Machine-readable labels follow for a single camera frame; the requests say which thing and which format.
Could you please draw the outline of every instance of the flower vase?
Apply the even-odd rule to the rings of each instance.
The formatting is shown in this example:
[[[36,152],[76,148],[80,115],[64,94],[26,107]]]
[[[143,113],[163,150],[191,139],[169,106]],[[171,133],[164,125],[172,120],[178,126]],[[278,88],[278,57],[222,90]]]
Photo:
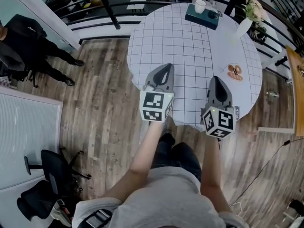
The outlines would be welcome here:
[[[237,28],[236,36],[242,37],[251,27],[252,21],[249,18],[244,19]]]

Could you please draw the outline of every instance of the wooden floor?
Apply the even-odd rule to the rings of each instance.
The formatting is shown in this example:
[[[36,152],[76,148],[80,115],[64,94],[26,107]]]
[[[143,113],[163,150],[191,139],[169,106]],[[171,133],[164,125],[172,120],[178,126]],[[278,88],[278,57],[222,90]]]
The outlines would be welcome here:
[[[139,91],[131,82],[127,49],[128,39],[86,41],[74,53],[85,61],[84,67],[70,66],[58,58],[51,60],[55,68],[75,80],[74,87],[47,75],[39,75],[38,89],[31,82],[18,85],[20,91],[64,102],[61,145],[66,147],[68,159],[84,150],[76,168],[93,176],[89,181],[81,180],[84,200],[98,198],[112,187],[126,172],[138,148]],[[269,90],[278,92],[280,98],[267,98]],[[282,147],[254,180],[285,141],[296,139],[288,134],[258,133],[258,126],[291,127],[292,118],[292,87],[265,71],[257,103],[237,122],[236,133],[222,142],[224,194],[230,204],[235,203],[233,211],[249,226],[288,227],[288,222],[281,223],[283,211],[291,199],[304,197],[303,141]],[[173,129],[177,142],[193,147],[202,161],[204,148],[208,147],[205,134],[189,126]]]

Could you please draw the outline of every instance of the dark green book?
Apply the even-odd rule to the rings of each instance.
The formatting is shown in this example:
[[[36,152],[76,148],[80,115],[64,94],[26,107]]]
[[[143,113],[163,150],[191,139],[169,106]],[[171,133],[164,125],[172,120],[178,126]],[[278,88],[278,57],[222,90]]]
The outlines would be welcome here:
[[[219,22],[219,16],[216,16],[215,18],[210,18],[208,16],[209,14],[208,9],[205,9],[203,11],[203,13],[198,14],[197,12],[195,12],[194,10],[194,4],[190,4],[188,6],[187,12],[186,12],[186,16],[185,16],[185,20],[191,21],[193,23],[197,23],[199,25],[203,25],[206,26],[207,28],[210,28],[212,30],[216,30],[216,28],[218,27],[218,22]]]

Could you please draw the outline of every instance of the round table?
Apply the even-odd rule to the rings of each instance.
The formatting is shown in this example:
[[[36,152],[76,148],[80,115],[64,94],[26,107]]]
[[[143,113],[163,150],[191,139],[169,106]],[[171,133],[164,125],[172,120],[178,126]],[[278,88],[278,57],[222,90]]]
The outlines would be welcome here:
[[[131,34],[127,62],[132,82],[141,89],[149,72],[174,65],[173,120],[200,131],[201,108],[213,76],[220,77],[233,97],[237,119],[257,101],[262,66],[248,34],[234,36],[238,24],[223,14],[216,30],[185,20],[188,3],[176,3],[149,14]]]

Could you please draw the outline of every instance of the black pants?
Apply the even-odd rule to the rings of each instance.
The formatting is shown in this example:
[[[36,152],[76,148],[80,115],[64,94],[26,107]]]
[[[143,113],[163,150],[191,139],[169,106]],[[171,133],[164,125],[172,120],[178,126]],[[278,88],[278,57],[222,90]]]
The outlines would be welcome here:
[[[172,148],[174,144],[175,139],[170,133],[159,139],[151,169],[164,166],[182,167],[200,181],[200,163],[193,150],[184,142]]]
[[[59,70],[54,69],[46,60],[46,56],[59,57],[69,64],[75,63],[75,58],[73,58],[65,50],[59,49],[56,44],[47,40],[46,38],[38,40],[39,52],[38,58],[36,58],[35,63],[28,64],[27,67],[31,70],[47,74],[58,81],[65,81],[67,76],[61,73]]]

